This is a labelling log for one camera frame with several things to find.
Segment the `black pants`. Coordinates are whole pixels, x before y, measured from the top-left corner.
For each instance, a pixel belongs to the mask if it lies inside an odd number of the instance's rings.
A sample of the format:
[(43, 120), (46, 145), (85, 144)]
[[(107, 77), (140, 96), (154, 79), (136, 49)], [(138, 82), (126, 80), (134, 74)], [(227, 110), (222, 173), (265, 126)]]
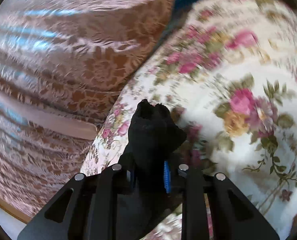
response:
[(126, 171), (117, 181), (117, 239), (140, 239), (167, 207), (164, 163), (187, 135), (162, 104), (138, 103), (128, 128), (128, 144), (118, 163)]

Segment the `brown pink damask bedspread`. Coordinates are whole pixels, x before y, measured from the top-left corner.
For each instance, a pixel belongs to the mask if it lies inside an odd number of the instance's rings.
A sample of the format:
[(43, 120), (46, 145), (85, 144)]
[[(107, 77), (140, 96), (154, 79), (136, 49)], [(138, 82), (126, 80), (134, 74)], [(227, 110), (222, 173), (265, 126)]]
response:
[(3, 0), (0, 198), (29, 217), (76, 174), (174, 0)]

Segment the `floral white bed sheet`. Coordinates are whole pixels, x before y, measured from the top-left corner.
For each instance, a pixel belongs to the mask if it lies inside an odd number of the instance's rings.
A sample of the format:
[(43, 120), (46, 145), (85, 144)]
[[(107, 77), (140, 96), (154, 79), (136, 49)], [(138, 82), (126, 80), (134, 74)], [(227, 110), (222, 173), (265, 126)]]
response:
[(297, 215), (297, 15), (281, 0), (199, 0), (123, 88), (81, 171), (115, 164), (141, 100), (188, 138), (185, 160), (222, 172), (286, 239)]

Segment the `wooden bed frame edge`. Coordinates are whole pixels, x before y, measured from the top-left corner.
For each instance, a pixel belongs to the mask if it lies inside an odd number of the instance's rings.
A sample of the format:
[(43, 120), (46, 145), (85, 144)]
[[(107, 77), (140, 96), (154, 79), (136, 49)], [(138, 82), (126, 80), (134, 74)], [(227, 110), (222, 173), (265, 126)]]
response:
[(17, 210), (14, 208), (12, 205), (8, 204), (4, 200), (0, 198), (0, 208), (4, 210), (6, 213), (11, 215), (12, 217), (16, 218), (17, 220), (27, 224), (28, 222), (31, 221), (31, 217), (28, 215), (24, 214), (23, 212)]

